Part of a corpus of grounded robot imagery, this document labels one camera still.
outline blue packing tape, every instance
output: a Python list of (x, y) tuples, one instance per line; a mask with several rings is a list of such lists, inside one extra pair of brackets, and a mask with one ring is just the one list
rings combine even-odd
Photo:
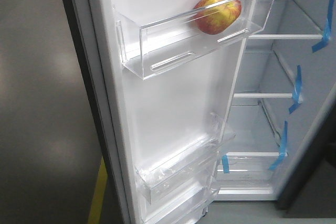
[(292, 94), (292, 98), (294, 100), (294, 104), (289, 107), (289, 114), (293, 113), (299, 106), (300, 106), (300, 94), (302, 90), (302, 72), (301, 72), (301, 66), (297, 65), (297, 75), (294, 85), (294, 91)]
[(269, 170), (275, 170), (279, 164), (285, 159), (286, 157), (286, 148), (287, 148), (287, 132), (288, 132), (288, 122), (285, 121), (285, 125), (283, 127), (283, 133), (281, 136), (281, 144), (279, 149), (279, 156), (277, 160), (268, 168)]
[(229, 160), (227, 159), (226, 155), (222, 157), (222, 164), (223, 164), (223, 172), (230, 173)]
[(327, 20), (325, 21), (325, 26), (323, 30), (323, 36), (320, 42), (317, 44), (313, 45), (311, 47), (312, 52), (316, 52), (323, 47), (326, 47), (329, 43), (330, 36), (331, 36), (331, 24), (332, 24), (332, 10), (334, 6), (335, 0), (329, 0), (328, 4), (328, 13), (327, 13)]

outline open refrigerator door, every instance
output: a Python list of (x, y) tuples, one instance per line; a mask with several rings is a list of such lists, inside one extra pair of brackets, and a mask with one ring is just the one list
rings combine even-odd
[[(216, 198), (246, 38), (274, 0), (199, 1), (89, 0), (132, 223), (196, 223)], [(233, 3), (223, 32), (195, 25)]]

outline yellow floor line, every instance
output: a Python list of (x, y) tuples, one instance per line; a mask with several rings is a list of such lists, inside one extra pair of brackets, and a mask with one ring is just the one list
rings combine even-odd
[(88, 224), (99, 224), (101, 209), (103, 206), (105, 188), (107, 182), (107, 172), (104, 159), (101, 158), (95, 191), (93, 193)]

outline red apple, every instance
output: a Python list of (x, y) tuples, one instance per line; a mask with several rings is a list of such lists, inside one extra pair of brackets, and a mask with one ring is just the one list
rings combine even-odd
[[(222, 0), (201, 0), (194, 9), (211, 5)], [(239, 0), (233, 0), (203, 10), (195, 15), (198, 28), (206, 34), (219, 34), (231, 25), (240, 15), (242, 6)]]

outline gray floor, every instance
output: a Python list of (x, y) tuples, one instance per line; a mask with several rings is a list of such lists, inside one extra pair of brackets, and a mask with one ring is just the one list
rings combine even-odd
[(86, 223), (101, 152), (62, 1), (0, 6), (0, 223)]
[(197, 224), (335, 224), (336, 219), (286, 219), (273, 202), (214, 202)]

